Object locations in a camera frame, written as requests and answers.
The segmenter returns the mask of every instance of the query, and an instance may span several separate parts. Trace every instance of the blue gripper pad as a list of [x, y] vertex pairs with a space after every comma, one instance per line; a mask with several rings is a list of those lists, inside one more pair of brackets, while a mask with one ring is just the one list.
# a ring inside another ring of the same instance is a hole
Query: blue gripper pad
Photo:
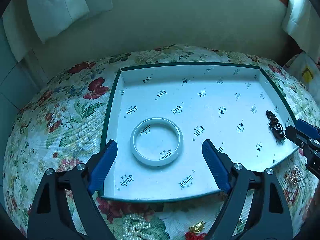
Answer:
[[100, 161], [97, 163], [97, 165], [90, 174], [90, 183], [88, 186], [88, 191], [91, 195], [93, 195], [93, 193], [96, 190], [102, 188], [103, 182], [106, 179], [106, 176], [108, 175], [110, 168], [116, 159], [117, 152], [117, 143], [115, 141], [112, 141], [109, 147], [105, 150]]
[[313, 140], [318, 140], [320, 138], [318, 129], [302, 119], [297, 120], [296, 128]]
[[231, 190], [228, 171], [207, 141], [202, 143], [202, 155], [218, 185], [218, 188], [228, 194]]

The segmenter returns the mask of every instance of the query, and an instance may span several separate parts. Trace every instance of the metal screw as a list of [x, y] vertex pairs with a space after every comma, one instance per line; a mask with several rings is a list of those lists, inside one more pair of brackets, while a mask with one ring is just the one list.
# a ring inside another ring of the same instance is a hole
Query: metal screw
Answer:
[[235, 165], [233, 166], [236, 170], [241, 170], [243, 168], [243, 166], [240, 163], [235, 163]]
[[45, 171], [45, 174], [47, 174], [47, 175], [51, 175], [52, 173], [53, 173], [53, 169], [47, 169]]
[[80, 163], [77, 165], [77, 170], [82, 171], [85, 168], [85, 165], [83, 163]]
[[267, 173], [272, 175], [273, 174], [273, 170], [272, 169], [267, 169]]

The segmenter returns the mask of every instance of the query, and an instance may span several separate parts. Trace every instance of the gold charm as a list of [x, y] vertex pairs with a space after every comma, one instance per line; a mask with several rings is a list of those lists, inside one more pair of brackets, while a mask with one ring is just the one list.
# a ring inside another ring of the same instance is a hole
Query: gold charm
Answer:
[[189, 231], [195, 234], [199, 234], [204, 229], [205, 222], [200, 221], [198, 224], [189, 227]]

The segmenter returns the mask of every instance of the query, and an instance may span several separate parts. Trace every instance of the yellow label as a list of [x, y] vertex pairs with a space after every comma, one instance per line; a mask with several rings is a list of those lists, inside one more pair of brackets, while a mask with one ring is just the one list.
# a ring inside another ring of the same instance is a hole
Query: yellow label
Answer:
[[307, 84], [313, 79], [313, 74], [311, 73], [310, 69], [308, 68], [308, 65], [301, 73], [301, 76], [303, 78], [303, 81]]

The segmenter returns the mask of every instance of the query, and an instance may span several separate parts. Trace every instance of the white bangle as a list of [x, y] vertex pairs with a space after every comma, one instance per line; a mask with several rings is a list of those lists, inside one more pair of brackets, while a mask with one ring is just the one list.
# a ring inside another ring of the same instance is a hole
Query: white bangle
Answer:
[[[161, 159], [150, 159], [142, 155], [136, 147], [136, 139], [137, 135], [140, 133], [140, 131], [146, 127], [147, 125], [153, 125], [153, 124], [163, 124], [167, 127], [169, 127], [177, 136], [178, 138], [178, 145], [176, 149], [172, 152], [171, 155], [167, 157], [162, 157]], [[131, 137], [130, 137], [130, 147], [133, 155], [142, 163], [149, 165], [149, 166], [163, 166], [166, 165], [172, 161], [174, 161], [178, 155], [182, 151], [182, 145], [183, 145], [183, 137], [181, 130], [179, 127], [169, 119], [166, 119], [164, 117], [153, 117], [153, 118], [148, 118], [146, 120], [143, 120], [140, 122], [132, 131]]]

